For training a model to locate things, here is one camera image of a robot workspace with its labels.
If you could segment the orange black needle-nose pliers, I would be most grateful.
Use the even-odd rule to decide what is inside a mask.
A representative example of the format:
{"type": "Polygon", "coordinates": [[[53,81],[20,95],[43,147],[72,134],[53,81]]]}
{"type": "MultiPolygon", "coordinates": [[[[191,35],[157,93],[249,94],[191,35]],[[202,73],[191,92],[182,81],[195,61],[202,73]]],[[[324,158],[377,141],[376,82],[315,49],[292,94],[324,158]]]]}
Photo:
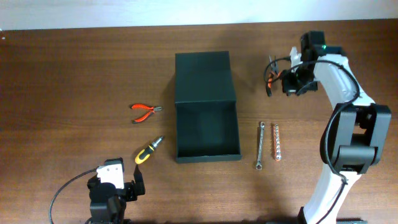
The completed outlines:
{"type": "Polygon", "coordinates": [[[272,96],[272,81],[273,79],[277,78],[280,75],[279,72],[279,67],[277,64],[277,59],[276,57],[272,58],[272,56],[269,56],[269,65],[267,66],[270,70],[268,73],[266,73],[266,93],[268,97],[272,96]]]}

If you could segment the orange socket bit rail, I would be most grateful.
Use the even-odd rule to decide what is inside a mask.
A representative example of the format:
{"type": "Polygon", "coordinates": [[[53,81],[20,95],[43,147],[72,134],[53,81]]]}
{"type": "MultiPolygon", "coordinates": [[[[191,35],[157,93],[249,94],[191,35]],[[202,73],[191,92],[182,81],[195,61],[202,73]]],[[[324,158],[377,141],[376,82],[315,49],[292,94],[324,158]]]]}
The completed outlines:
{"type": "Polygon", "coordinates": [[[280,149],[280,136],[279,136],[279,126],[277,124],[273,125],[274,134],[274,158],[276,161],[282,159],[281,149],[280,149]]]}

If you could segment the silver ring wrench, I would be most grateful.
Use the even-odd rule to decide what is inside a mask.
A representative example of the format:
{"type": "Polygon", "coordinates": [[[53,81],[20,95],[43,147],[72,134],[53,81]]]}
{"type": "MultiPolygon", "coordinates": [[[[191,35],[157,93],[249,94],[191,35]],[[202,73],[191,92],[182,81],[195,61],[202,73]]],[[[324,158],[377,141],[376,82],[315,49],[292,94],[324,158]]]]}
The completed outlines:
{"type": "Polygon", "coordinates": [[[261,170],[262,169],[262,145],[263,145],[263,139],[264,139],[264,129],[265,129],[265,122],[261,121],[259,123],[259,145],[258,145],[258,155],[257,155],[257,164],[256,164],[256,169],[261,170]]]}

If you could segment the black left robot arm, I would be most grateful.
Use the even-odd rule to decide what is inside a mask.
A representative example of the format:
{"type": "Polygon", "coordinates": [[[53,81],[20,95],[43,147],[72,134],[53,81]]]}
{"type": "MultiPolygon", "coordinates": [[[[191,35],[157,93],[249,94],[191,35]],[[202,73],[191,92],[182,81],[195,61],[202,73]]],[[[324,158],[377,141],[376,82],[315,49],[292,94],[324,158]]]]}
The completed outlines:
{"type": "Polygon", "coordinates": [[[131,223],[124,217],[127,203],[146,193],[139,168],[135,167],[134,179],[125,182],[122,164],[99,166],[87,186],[91,200],[90,223],[131,223]]]}

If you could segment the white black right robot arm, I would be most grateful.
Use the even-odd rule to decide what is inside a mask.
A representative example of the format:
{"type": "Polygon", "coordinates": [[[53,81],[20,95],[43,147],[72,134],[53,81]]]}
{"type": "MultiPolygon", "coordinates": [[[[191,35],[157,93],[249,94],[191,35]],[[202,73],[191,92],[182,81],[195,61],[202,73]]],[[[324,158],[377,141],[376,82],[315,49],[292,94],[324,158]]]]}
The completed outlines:
{"type": "Polygon", "coordinates": [[[273,58],[264,70],[266,93],[280,81],[282,91],[302,95],[322,85],[333,108],[320,140],[322,173],[312,197],[300,208],[297,223],[337,223],[337,214],[352,186],[382,156],[392,114],[361,88],[345,51],[328,46],[322,31],[309,31],[285,58],[280,71],[273,58]]]}

